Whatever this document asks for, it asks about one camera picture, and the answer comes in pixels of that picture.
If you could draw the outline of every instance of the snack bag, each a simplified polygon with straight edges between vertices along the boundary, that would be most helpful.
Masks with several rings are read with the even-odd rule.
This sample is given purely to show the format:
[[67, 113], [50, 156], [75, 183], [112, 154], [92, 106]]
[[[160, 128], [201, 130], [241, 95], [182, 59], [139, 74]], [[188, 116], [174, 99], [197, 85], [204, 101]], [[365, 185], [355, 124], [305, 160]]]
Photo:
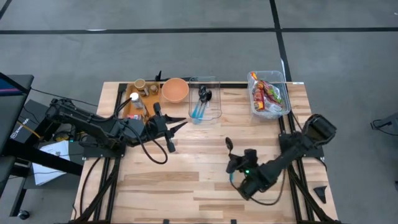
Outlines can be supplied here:
[[267, 81], [258, 80], [254, 72], [251, 73], [251, 78], [254, 80], [252, 93], [256, 111], [282, 111], [283, 101], [279, 89]]

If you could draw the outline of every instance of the wooden tray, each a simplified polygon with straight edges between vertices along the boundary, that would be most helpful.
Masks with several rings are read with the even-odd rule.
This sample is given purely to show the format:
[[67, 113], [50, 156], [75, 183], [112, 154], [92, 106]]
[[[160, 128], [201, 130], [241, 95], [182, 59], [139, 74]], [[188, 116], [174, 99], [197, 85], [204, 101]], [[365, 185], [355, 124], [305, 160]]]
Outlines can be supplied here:
[[[158, 90], [156, 95], [153, 95], [149, 90], [149, 87], [153, 84], [157, 85]], [[149, 112], [149, 116], [153, 116], [155, 115], [154, 103], [158, 103], [160, 98], [160, 84], [158, 82], [146, 82], [146, 85], [148, 86], [149, 96], [141, 97], [141, 99]], [[134, 86], [134, 82], [127, 84], [126, 99], [130, 98], [130, 94], [134, 92], [138, 93], [137, 88]], [[144, 110], [134, 108], [130, 101], [123, 110], [123, 118], [126, 118], [128, 115], [134, 114], [140, 114], [142, 117], [144, 117]]]

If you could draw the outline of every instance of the concrete floor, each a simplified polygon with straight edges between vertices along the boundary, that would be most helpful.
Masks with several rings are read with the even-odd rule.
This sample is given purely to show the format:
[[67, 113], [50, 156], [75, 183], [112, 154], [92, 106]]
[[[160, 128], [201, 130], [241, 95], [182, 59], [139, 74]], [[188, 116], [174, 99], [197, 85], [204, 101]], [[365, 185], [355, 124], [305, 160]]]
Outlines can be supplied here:
[[[398, 2], [278, 0], [287, 27], [398, 27]], [[135, 29], [272, 27], [268, 1], [257, 0], [12, 0], [0, 29]], [[398, 33], [283, 34], [293, 81], [305, 82], [314, 113], [338, 127], [325, 147], [328, 176], [340, 220], [398, 220], [398, 140], [369, 122], [398, 111]], [[33, 87], [96, 103], [105, 81], [216, 75], [245, 80], [251, 70], [280, 70], [274, 33], [0, 35], [0, 71], [33, 74]], [[50, 96], [33, 92], [47, 104]], [[94, 111], [94, 108], [81, 105]], [[0, 200], [0, 223], [67, 222], [78, 177], [29, 190], [26, 221], [9, 218], [20, 180]]]

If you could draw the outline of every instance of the wood grain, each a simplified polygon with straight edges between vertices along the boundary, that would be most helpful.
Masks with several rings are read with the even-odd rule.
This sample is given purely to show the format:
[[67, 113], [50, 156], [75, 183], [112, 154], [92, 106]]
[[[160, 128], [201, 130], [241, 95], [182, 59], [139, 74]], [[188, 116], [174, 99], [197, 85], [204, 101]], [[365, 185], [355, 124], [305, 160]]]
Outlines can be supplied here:
[[[104, 83], [97, 111], [99, 115], [109, 116], [113, 113], [118, 85], [118, 82]], [[292, 110], [303, 125], [311, 115], [305, 86], [293, 83], [287, 86]], [[247, 89], [222, 89], [221, 118], [212, 124], [195, 125], [189, 122], [180, 129], [174, 137], [177, 152], [169, 154], [169, 161], [165, 165], [151, 162], [139, 146], [127, 148], [121, 161], [112, 222], [162, 223], [167, 218], [171, 223], [230, 223], [231, 219], [237, 219], [239, 223], [295, 223], [288, 179], [280, 202], [269, 207], [243, 200], [229, 184], [225, 172], [228, 163], [225, 137], [233, 140], [236, 154], [242, 154], [247, 148], [257, 149], [259, 162], [267, 162], [280, 154], [277, 120], [252, 117], [248, 99]], [[188, 99], [175, 105], [160, 97], [160, 105], [163, 114], [189, 118]], [[163, 139], [159, 143], [165, 147]], [[154, 159], [164, 159], [155, 144], [148, 142], [146, 148]], [[89, 159], [85, 162], [81, 180], [84, 180], [93, 161]], [[310, 193], [329, 216], [337, 219], [325, 168], [315, 159], [305, 158], [303, 163]], [[88, 179], [84, 207], [88, 206], [98, 191], [102, 166], [103, 159]], [[243, 178], [242, 174], [235, 174], [234, 182], [238, 184]], [[77, 209], [82, 182], [75, 201]], [[282, 175], [270, 190], [257, 193], [254, 198], [272, 202], [277, 198], [281, 185]], [[328, 186], [327, 204], [322, 204], [312, 190], [322, 185]], [[106, 195], [101, 209], [102, 218], [107, 201]], [[301, 195], [300, 204], [305, 218]]]

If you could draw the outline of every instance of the clear plastic bin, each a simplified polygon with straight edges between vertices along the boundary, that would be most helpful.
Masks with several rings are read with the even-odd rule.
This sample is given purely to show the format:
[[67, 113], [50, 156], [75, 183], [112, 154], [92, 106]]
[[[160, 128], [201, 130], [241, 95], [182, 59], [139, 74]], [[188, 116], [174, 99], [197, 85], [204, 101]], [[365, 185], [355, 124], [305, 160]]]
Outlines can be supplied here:
[[[206, 90], [211, 90], [211, 100], [205, 105], [201, 105], [199, 99], [199, 87], [204, 85]], [[195, 109], [198, 111], [199, 107], [204, 109], [203, 116], [199, 118]], [[216, 77], [202, 76], [192, 77], [189, 80], [189, 116], [192, 118], [194, 124], [212, 124], [216, 123], [221, 116], [221, 97], [220, 97], [220, 81]]]
[[[256, 111], [254, 109], [253, 93], [254, 80], [251, 78], [251, 73], [254, 72], [258, 80], [264, 80], [272, 83], [280, 91], [280, 97], [283, 100], [283, 107], [281, 112], [270, 112], [270, 111]], [[248, 73], [248, 92], [250, 96], [250, 107], [252, 114], [267, 119], [278, 119], [280, 116], [288, 114], [290, 112], [290, 101], [286, 89], [285, 76], [278, 71], [252, 71]]]

